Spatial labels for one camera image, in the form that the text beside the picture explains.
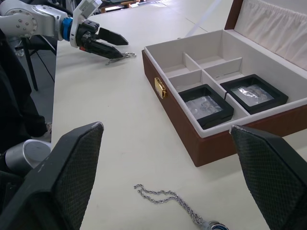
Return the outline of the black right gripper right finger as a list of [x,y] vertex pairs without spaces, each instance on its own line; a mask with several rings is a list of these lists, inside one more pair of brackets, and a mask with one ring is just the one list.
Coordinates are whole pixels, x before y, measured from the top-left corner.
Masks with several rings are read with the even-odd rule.
[[307,228],[307,162],[280,136],[230,129],[246,185],[271,230]]

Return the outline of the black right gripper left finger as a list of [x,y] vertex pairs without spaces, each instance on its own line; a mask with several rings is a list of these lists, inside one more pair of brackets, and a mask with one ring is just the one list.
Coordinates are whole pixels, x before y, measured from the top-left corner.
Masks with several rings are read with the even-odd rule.
[[104,126],[95,122],[63,135],[25,177],[5,183],[2,230],[78,230],[95,181]]

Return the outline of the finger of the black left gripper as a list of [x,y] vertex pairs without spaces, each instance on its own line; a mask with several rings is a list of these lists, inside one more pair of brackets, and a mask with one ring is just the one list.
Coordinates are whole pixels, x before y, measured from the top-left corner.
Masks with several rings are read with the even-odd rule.
[[94,40],[91,40],[88,43],[88,52],[108,59],[116,59],[123,57],[123,54],[113,46],[109,46]]
[[100,40],[104,40],[116,46],[127,46],[129,44],[122,35],[101,27],[99,28],[98,37]]

